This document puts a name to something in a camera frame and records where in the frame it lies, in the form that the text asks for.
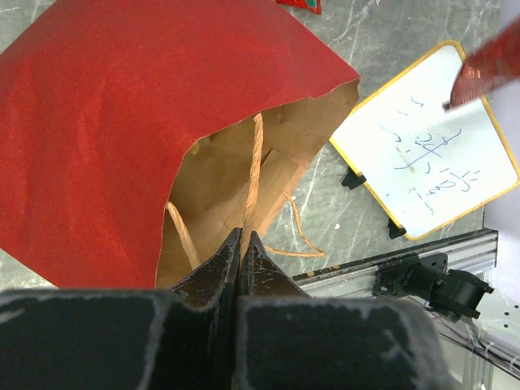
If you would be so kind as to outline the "red paper bag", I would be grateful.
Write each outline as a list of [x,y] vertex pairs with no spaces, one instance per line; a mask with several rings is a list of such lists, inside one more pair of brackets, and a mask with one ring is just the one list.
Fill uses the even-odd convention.
[[1,246],[60,288],[264,234],[359,75],[272,1],[57,1],[1,55]]

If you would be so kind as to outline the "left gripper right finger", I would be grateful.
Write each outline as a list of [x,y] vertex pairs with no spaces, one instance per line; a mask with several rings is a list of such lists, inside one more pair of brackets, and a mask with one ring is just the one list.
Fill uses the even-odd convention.
[[436,330],[409,301],[315,298],[271,261],[257,234],[240,269],[238,389],[448,389]]

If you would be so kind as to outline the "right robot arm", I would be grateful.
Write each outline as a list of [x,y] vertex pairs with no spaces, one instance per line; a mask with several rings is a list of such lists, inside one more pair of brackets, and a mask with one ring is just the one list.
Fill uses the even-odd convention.
[[372,294],[377,297],[415,296],[428,309],[456,323],[478,319],[477,307],[494,288],[468,271],[449,270],[448,256],[435,253],[425,258],[408,255],[378,267]]

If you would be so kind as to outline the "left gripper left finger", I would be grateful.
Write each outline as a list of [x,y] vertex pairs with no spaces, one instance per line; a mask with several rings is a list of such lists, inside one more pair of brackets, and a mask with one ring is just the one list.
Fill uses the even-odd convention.
[[3,292],[2,388],[230,388],[240,239],[172,288]]

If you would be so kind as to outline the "red Doritos bag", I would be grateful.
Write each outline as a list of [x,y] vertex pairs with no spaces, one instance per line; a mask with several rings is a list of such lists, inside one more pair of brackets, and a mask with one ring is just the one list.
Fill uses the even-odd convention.
[[519,78],[519,18],[470,54],[453,83],[445,111],[465,105]]

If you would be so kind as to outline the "red noodle snack bag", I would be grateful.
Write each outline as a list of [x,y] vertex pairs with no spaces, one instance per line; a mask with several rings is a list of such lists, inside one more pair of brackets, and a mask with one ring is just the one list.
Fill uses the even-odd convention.
[[310,11],[316,15],[322,14],[322,7],[320,0],[275,0],[277,4],[287,7],[299,8]]

